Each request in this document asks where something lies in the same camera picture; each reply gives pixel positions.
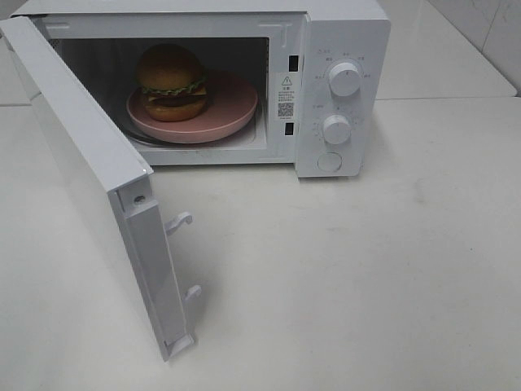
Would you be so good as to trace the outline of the white round door button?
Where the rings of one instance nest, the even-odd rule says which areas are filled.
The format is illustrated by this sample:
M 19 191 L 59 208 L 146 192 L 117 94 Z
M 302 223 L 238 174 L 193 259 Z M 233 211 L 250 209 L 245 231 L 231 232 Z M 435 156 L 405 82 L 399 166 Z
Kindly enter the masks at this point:
M 335 152 L 321 154 L 317 159 L 317 167 L 324 172 L 337 172 L 342 166 L 342 156 Z

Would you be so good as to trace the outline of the pink round plate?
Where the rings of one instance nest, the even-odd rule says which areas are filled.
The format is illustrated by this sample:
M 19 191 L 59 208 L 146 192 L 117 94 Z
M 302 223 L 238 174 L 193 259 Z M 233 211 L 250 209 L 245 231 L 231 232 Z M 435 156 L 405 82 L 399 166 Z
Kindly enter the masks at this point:
M 151 118 L 135 90 L 126 102 L 126 111 L 144 134 L 167 143 L 209 143 L 241 130 L 254 116 L 258 95 L 243 77 L 227 71 L 211 70 L 206 82 L 208 101 L 204 110 L 186 121 L 157 121 Z

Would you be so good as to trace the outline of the burger with lettuce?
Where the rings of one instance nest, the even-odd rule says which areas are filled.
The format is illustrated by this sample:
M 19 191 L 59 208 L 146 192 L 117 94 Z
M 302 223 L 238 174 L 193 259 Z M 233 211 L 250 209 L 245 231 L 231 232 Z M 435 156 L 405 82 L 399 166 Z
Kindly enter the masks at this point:
M 175 44 L 159 44 L 143 52 L 137 80 L 141 105 L 156 121 L 186 121 L 207 103 L 207 72 L 198 58 Z

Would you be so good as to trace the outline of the white microwave door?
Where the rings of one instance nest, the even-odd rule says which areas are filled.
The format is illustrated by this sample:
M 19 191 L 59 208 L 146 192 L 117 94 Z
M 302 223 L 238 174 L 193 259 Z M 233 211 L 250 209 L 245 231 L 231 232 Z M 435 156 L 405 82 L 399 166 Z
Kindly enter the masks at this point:
M 1 32 L 74 204 L 119 280 L 134 281 L 170 359 L 195 341 L 186 303 L 200 288 L 179 288 L 168 241 L 191 215 L 162 220 L 152 168 L 29 18 L 4 20 Z

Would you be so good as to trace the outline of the white lower timer knob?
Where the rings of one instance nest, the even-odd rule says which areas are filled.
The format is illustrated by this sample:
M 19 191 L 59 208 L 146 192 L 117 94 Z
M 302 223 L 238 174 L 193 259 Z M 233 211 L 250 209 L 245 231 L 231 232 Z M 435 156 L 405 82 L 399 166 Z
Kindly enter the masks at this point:
M 349 119 L 338 114 L 328 116 L 322 123 L 325 141 L 332 145 L 346 143 L 351 136 L 352 125 Z

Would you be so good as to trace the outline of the white microwave oven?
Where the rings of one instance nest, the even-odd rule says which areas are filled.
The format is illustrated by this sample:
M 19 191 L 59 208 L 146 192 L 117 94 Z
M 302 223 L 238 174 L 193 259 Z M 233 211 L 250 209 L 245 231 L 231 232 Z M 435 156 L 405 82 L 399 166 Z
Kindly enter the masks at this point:
M 391 24 L 375 1 L 28 1 L 9 19 L 29 18 L 120 132 L 150 165 L 292 163 L 301 178 L 355 176 L 361 169 L 366 122 L 374 106 Z M 265 118 L 262 148 L 177 149 L 130 140 L 127 98 L 139 89 L 144 51 L 175 44 L 207 72 L 248 80 Z M 361 88 L 331 92 L 326 72 L 353 59 Z M 341 115 L 352 125 L 346 143 L 325 141 L 322 123 Z M 334 173 L 317 167 L 327 152 L 342 156 Z

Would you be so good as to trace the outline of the glass microwave turntable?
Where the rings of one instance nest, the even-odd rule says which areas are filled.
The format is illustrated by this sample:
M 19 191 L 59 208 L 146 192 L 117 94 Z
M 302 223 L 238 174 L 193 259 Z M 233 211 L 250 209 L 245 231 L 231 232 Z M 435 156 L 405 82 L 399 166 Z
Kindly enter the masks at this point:
M 169 143 L 144 134 L 135 125 L 124 125 L 123 132 L 136 143 L 152 147 L 167 147 L 177 149 L 216 148 L 216 149 L 248 149 L 262 148 L 265 144 L 264 113 L 258 109 L 255 116 L 239 131 L 216 141 L 207 143 Z

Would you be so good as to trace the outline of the white upper microwave knob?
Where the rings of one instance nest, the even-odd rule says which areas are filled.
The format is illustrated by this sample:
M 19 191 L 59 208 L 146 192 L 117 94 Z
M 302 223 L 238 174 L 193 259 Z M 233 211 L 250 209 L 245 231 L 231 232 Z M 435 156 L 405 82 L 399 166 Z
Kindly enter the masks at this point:
M 348 97 L 361 88 L 361 67 L 353 59 L 343 59 L 332 64 L 326 76 L 331 92 L 336 96 Z

